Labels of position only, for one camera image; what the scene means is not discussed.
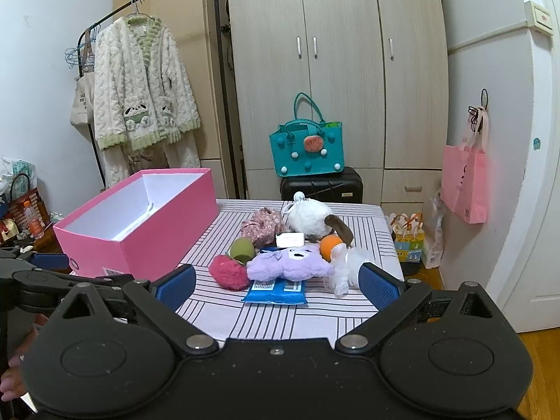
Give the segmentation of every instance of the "white sweater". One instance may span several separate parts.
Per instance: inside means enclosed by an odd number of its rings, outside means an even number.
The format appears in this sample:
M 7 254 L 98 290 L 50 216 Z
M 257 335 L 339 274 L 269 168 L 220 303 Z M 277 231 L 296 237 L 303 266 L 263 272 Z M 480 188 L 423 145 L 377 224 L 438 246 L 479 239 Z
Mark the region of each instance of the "white sweater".
M 173 144 L 200 127 L 177 44 L 161 20 L 121 17 L 96 41 L 93 120 L 101 149 Z

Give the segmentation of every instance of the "black suitcase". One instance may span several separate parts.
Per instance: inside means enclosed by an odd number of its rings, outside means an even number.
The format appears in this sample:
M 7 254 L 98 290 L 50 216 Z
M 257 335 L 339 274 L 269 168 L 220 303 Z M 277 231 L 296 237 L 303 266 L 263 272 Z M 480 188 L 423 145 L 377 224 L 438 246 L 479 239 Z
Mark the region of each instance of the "black suitcase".
M 282 178 L 282 200 L 293 200 L 293 195 L 298 191 L 321 202 L 361 204 L 363 199 L 362 178 L 352 167 L 345 167 L 336 174 Z

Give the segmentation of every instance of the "white plush toy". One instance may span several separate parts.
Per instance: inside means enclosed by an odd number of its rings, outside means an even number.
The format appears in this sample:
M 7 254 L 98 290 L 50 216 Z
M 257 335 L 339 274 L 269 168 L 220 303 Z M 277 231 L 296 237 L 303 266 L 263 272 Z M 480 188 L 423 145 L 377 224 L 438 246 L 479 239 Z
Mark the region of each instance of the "white plush toy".
M 287 216 L 287 227 L 295 232 L 303 232 L 306 238 L 315 240 L 330 234 L 334 228 L 338 236 L 350 245 L 354 235 L 328 205 L 315 199 L 306 199 L 301 191 L 293 195 L 293 200 L 293 204 L 282 208 L 282 214 Z

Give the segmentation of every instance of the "drawer handle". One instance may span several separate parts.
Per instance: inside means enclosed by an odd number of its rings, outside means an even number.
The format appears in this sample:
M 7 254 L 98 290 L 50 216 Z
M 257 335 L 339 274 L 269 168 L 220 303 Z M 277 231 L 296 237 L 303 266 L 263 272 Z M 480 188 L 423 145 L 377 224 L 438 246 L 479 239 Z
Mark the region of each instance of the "drawer handle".
M 422 192 L 422 186 L 405 186 L 404 190 L 408 193 L 421 193 Z

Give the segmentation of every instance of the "white bar of soap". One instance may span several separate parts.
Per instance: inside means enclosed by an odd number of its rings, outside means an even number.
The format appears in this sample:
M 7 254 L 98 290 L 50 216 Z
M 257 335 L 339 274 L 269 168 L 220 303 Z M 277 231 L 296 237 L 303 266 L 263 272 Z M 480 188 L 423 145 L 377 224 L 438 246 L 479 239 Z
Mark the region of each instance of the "white bar of soap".
M 305 244 L 303 232 L 287 232 L 276 235 L 276 246 L 279 248 L 294 248 Z

